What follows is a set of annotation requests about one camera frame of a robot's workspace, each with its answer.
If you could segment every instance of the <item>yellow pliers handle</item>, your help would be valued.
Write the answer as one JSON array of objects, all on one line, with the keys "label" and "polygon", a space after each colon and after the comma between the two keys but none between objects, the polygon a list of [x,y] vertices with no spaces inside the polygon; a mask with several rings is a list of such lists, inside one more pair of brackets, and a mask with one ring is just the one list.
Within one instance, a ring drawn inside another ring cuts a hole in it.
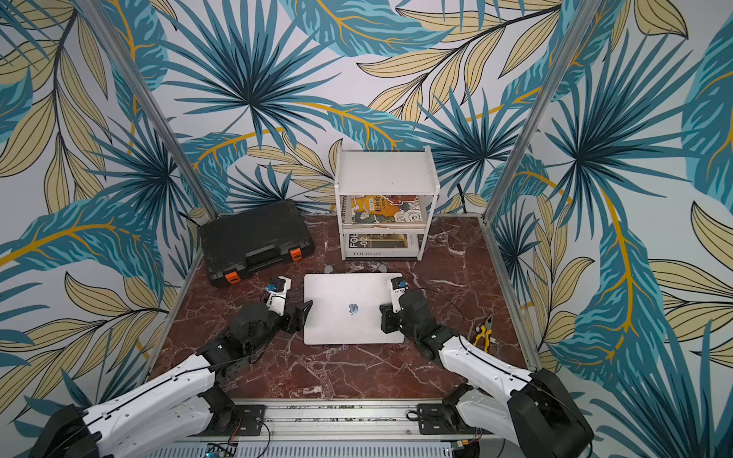
[{"label": "yellow pliers handle", "polygon": [[486,323],[481,325],[481,333],[476,336],[476,341],[474,342],[474,346],[479,346],[479,341],[481,341],[481,338],[484,337],[486,341],[484,342],[484,352],[489,353],[489,345],[491,345],[491,320],[486,320]]}]

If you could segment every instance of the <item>orange latch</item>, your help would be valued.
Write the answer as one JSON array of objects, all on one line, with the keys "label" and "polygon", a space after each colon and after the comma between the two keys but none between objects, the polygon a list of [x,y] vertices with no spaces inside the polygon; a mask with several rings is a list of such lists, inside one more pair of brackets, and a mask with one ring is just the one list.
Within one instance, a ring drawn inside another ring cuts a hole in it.
[{"label": "orange latch", "polygon": [[234,272],[227,273],[224,277],[226,277],[226,280],[229,282],[229,284],[235,284],[242,281],[241,278],[239,278],[239,273],[235,270]]},{"label": "orange latch", "polygon": [[293,261],[300,261],[303,258],[303,253],[301,253],[300,248],[294,248],[290,250],[290,256]]}]

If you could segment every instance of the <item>pliers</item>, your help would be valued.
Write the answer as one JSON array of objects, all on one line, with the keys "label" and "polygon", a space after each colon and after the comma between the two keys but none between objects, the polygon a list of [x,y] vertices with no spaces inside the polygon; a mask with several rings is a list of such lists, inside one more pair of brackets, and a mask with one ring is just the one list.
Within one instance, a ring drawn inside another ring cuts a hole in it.
[{"label": "pliers", "polygon": [[491,317],[488,317],[486,321],[484,321],[484,324],[481,325],[481,328],[479,328],[478,326],[476,327],[476,332],[479,333],[479,335],[476,336],[474,346],[478,347],[481,338],[486,338],[486,342],[484,344],[484,352],[486,353],[489,353],[489,345],[491,345],[491,322]]}]

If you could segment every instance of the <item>metal pole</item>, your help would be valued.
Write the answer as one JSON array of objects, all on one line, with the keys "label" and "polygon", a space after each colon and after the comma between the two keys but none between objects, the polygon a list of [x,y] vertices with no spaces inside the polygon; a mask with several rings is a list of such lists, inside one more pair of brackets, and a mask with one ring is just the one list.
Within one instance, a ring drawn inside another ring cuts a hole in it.
[{"label": "metal pole", "polygon": [[529,141],[537,131],[539,120],[547,110],[550,102],[552,102],[567,68],[575,57],[575,52],[580,47],[586,31],[592,23],[593,15],[598,11],[600,2],[601,0],[583,0],[567,28],[565,38],[560,43],[560,48],[558,49],[555,65],[550,68],[547,76],[545,76],[545,82],[530,109],[529,117],[524,124],[524,129],[519,133],[517,141],[514,143],[512,152],[509,154],[509,160],[504,166],[504,171],[501,173],[499,181],[491,193],[491,200],[486,206],[486,210],[484,210],[483,219],[489,226],[496,217],[499,205],[504,200],[504,196],[512,184],[514,175],[517,173],[519,164],[522,162],[522,157],[529,146]]},{"label": "metal pole", "polygon": [[147,115],[147,118],[151,121],[155,131],[158,132],[161,141],[178,165],[181,175],[188,181],[188,185],[191,186],[194,196],[204,208],[209,218],[216,218],[218,216],[216,207],[214,207],[211,199],[209,199],[206,190],[201,186],[193,167],[191,167],[191,163],[185,156],[180,143],[178,143],[176,135],[168,124],[161,107],[155,102],[155,98],[142,78],[137,64],[130,57],[130,53],[122,42],[122,37],[117,33],[114,24],[102,10],[99,0],[76,0],[76,3],[84,12],[84,16],[89,19],[89,26],[102,43],[102,47],[109,54],[112,63],[117,66],[118,71],[122,74],[133,95],[137,98],[138,103]]}]

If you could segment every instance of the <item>black toolbox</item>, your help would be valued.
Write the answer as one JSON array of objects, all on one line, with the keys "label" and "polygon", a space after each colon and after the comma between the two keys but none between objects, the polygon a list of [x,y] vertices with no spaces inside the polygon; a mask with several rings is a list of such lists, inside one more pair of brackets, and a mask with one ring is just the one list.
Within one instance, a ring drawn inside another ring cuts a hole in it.
[{"label": "black toolbox", "polygon": [[201,228],[209,282],[225,287],[280,262],[300,261],[315,245],[292,200],[236,215],[222,215]]}]

